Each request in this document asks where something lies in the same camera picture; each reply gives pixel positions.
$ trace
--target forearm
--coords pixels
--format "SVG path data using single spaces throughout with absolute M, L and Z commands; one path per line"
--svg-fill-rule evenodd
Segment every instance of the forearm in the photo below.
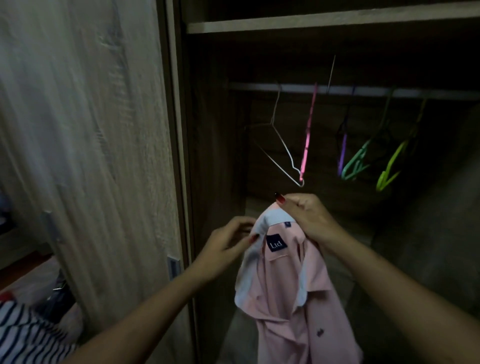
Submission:
M 478 363 L 480 326 L 349 236 L 329 246 L 359 285 L 431 363 Z
M 191 268 L 69 357 L 66 364 L 143 363 L 203 281 Z

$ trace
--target person's right arm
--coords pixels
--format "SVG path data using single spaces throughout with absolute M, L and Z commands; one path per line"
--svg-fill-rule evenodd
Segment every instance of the person's right arm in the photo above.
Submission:
M 276 194 L 277 203 L 358 284 L 429 363 L 480 363 L 480 322 L 350 236 L 312 194 Z

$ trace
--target person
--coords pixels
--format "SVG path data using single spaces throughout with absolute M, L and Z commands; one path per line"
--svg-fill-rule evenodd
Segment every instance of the person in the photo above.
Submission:
M 480 363 L 480 323 L 476 319 L 355 240 L 315 195 L 276 194 L 276 200 L 322 251 L 336 255 L 343 262 L 425 361 Z M 213 231 L 183 274 L 80 347 L 65 364 L 146 361 L 188 300 L 256 240 L 256 236 L 248 235 L 254 222 L 250 217 L 235 217 Z

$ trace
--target clothing label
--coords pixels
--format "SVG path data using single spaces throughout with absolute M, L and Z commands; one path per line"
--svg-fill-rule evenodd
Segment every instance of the clothing label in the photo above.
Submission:
M 280 234 L 267 235 L 267 245 L 272 253 L 287 247 Z

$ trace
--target red fingernail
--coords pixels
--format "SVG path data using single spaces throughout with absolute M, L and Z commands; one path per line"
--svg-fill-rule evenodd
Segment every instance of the red fingernail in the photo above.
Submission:
M 252 235 L 250 237 L 250 244 L 253 244 L 254 242 L 256 242 L 259 236 L 260 236 L 260 234 Z
M 280 203 L 280 204 L 284 204 L 285 203 L 285 197 L 283 197 L 281 194 L 279 194 L 278 192 L 275 192 L 275 200 Z

